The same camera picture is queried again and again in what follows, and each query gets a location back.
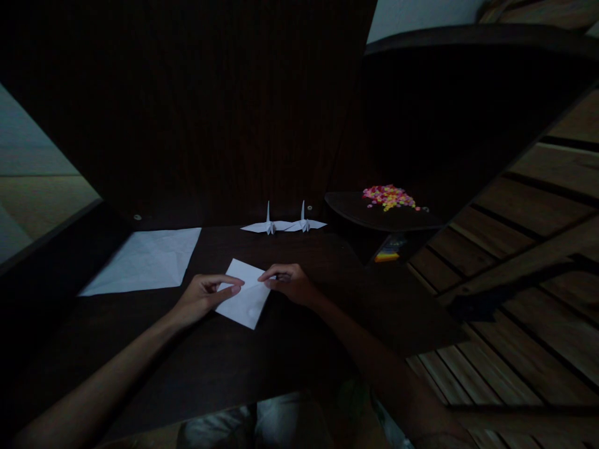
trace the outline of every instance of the white paper crane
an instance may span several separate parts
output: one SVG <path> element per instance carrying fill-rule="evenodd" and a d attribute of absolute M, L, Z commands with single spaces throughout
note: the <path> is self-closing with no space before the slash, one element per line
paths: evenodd
<path fill-rule="evenodd" d="M 286 232 L 299 231 L 299 230 L 301 230 L 302 232 L 306 232 L 306 231 L 309 231 L 310 229 L 318 229 L 318 228 L 322 228 L 323 226 L 326 226 L 326 223 L 322 223 L 322 222 L 316 221 L 316 220 L 306 220 L 304 218 L 305 203 L 306 203 L 305 201 L 301 202 L 301 219 L 299 221 L 294 221 L 293 223 L 290 223 L 291 226 L 285 229 Z"/>
<path fill-rule="evenodd" d="M 254 223 L 245 228 L 242 228 L 244 231 L 251 232 L 265 232 L 266 234 L 274 234 L 275 231 L 285 231 L 289 228 L 293 223 L 289 221 L 270 221 L 270 201 L 268 202 L 268 206 L 266 208 L 266 221 L 264 223 Z"/>

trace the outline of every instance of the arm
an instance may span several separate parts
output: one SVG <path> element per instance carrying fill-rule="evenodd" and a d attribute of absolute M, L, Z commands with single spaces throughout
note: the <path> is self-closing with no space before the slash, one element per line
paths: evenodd
<path fill-rule="evenodd" d="M 221 282 L 234 285 L 217 292 Z M 13 446 L 33 449 L 82 447 L 169 340 L 239 293 L 243 283 L 224 274 L 195 276 L 170 312 L 21 430 L 13 440 Z"/>
<path fill-rule="evenodd" d="M 277 275 L 277 280 L 269 279 Z M 273 265 L 259 281 L 293 302 L 317 313 L 337 335 L 358 369 L 376 392 L 397 425 L 411 440 L 449 433 L 469 442 L 460 426 L 433 391 L 393 352 L 322 295 L 301 267 Z"/>

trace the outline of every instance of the forearm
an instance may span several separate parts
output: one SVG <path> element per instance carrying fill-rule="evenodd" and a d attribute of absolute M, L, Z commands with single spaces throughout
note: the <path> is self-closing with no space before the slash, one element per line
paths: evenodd
<path fill-rule="evenodd" d="M 17 448 L 80 448 L 180 330 L 163 318 L 16 436 Z"/>
<path fill-rule="evenodd" d="M 430 388 L 380 341 L 324 297 L 315 301 L 311 308 L 337 335 L 366 381 L 409 438 L 440 432 L 453 433 L 466 440 L 469 438 Z"/>

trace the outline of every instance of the square paper sheet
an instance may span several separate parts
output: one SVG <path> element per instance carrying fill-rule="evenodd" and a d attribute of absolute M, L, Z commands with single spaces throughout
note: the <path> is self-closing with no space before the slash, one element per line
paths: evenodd
<path fill-rule="evenodd" d="M 256 329 L 266 297 L 270 293 L 263 282 L 257 281 L 262 273 L 264 270 L 260 268 L 233 259 L 226 274 L 241 279 L 245 284 L 238 294 L 221 303 L 215 311 L 250 329 Z M 220 284 L 218 290 L 230 286 L 231 284 Z"/>
<path fill-rule="evenodd" d="M 179 287 L 201 230 L 131 234 L 79 296 Z"/>

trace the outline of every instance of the person's left hand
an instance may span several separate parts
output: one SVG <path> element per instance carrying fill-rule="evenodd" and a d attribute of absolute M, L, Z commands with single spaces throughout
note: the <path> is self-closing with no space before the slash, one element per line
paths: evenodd
<path fill-rule="evenodd" d="M 233 285 L 217 292 L 221 282 Z M 181 299 L 164 319 L 169 324 L 187 327 L 199 321 L 221 302 L 238 294 L 244 283 L 241 279 L 226 274 L 196 274 Z"/>

